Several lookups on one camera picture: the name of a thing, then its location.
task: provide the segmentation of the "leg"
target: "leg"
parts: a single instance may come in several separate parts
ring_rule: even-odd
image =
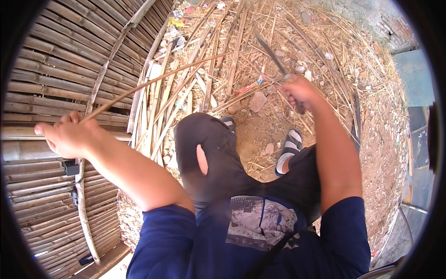
[[[207,160],[204,175],[197,161],[200,144]],[[209,202],[223,200],[258,182],[246,174],[235,150],[235,134],[219,119],[194,113],[175,127],[178,170],[183,186],[191,196],[195,213]]]
[[[302,211],[310,225],[321,216],[321,185],[316,166],[316,145],[298,151],[289,159],[288,168],[289,171],[280,178],[266,184],[266,192],[292,203]]]

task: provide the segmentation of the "person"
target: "person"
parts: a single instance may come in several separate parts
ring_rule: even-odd
[[[78,125],[77,113],[35,132],[61,156],[89,160],[142,209],[128,278],[357,278],[370,248],[354,144],[305,78],[280,89],[312,112],[317,143],[302,148],[291,129],[269,183],[244,171],[231,117],[194,113],[176,125],[183,187],[95,120]]]

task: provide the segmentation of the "knife blade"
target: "knife blade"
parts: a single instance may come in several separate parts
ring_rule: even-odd
[[[293,76],[285,69],[285,66],[282,64],[282,62],[279,60],[279,58],[277,58],[276,54],[269,47],[266,40],[262,37],[262,35],[260,35],[260,33],[257,30],[254,30],[254,34],[256,35],[257,41],[266,50],[266,52],[269,54],[269,56],[271,56],[274,63],[277,65],[279,70],[282,72],[284,81],[290,81]],[[301,102],[299,102],[298,100],[296,100],[296,108],[297,108],[297,112],[300,114],[303,114],[305,112]]]

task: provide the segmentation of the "right hand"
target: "right hand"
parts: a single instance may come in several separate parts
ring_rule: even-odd
[[[97,145],[95,135],[102,128],[95,119],[79,125],[78,112],[62,116],[60,122],[50,125],[38,123],[34,126],[36,135],[45,137],[50,149],[63,158],[86,158],[89,150]]]
[[[317,88],[304,76],[293,75],[293,77],[278,87],[292,105],[300,101],[306,110],[311,110],[313,103],[320,99]]]

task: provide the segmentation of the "dirt ground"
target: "dirt ground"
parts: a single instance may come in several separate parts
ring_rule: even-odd
[[[271,59],[256,48],[254,30],[259,30],[266,40],[271,42],[273,51],[283,54],[282,62],[291,73],[297,73],[299,67],[311,71],[312,82],[320,88],[324,96],[335,105],[335,115],[347,131],[353,125],[349,107],[351,99],[340,93],[339,85],[333,81],[335,77],[327,72],[324,63],[315,51],[287,24],[290,16],[311,37],[324,52],[329,52],[332,45],[333,54],[339,59],[347,86],[359,96],[361,119],[361,143],[359,159],[362,170],[363,198],[366,209],[366,223],[371,252],[383,245],[389,229],[390,216],[396,210],[397,198],[401,193],[406,170],[408,118],[405,109],[404,92],[395,64],[388,50],[376,44],[366,30],[360,30],[339,15],[320,7],[290,0],[245,0],[248,16],[243,30],[240,53],[252,64],[238,59],[236,63],[228,56],[212,85],[211,93],[215,97],[218,108],[226,102],[242,95],[233,90],[258,80],[258,71],[264,70],[270,77],[264,82],[271,85],[258,89],[266,96],[266,103],[258,112],[250,109],[250,101],[254,95],[243,98],[239,104],[229,108],[217,109],[208,113],[215,117],[232,115],[236,121],[237,151],[246,172],[261,182],[276,179],[274,165],[283,146],[286,133],[290,128],[297,128],[303,137],[303,145],[316,143],[313,116],[310,112],[298,115],[279,95],[271,79],[280,78],[281,73]],[[222,45],[235,16],[239,2],[235,3],[221,25],[218,40],[218,53],[222,53]],[[184,36],[192,34],[198,22],[206,14],[206,9],[196,8],[183,19],[187,20],[184,28],[178,28]],[[215,10],[194,38],[201,36],[207,24],[215,24],[223,13],[223,9]],[[307,17],[306,24],[302,17]],[[230,39],[227,51],[234,51],[241,19]],[[287,34],[303,50],[297,51],[277,31]],[[210,57],[213,43],[210,42],[205,57]],[[179,65],[187,64],[194,45],[172,53],[169,63],[179,61]],[[227,92],[227,80],[231,68],[235,67],[235,78],[232,91]],[[209,63],[199,71],[201,78],[208,78]],[[172,88],[175,88],[179,75],[176,76]],[[195,85],[192,88],[193,101],[185,104],[198,111],[203,100],[203,91]],[[175,164],[175,147],[173,143],[173,127],[187,115],[182,109],[175,117],[164,140],[163,159],[166,168],[177,178]],[[267,145],[273,144],[273,150],[266,151]],[[317,230],[320,220],[316,221]]]

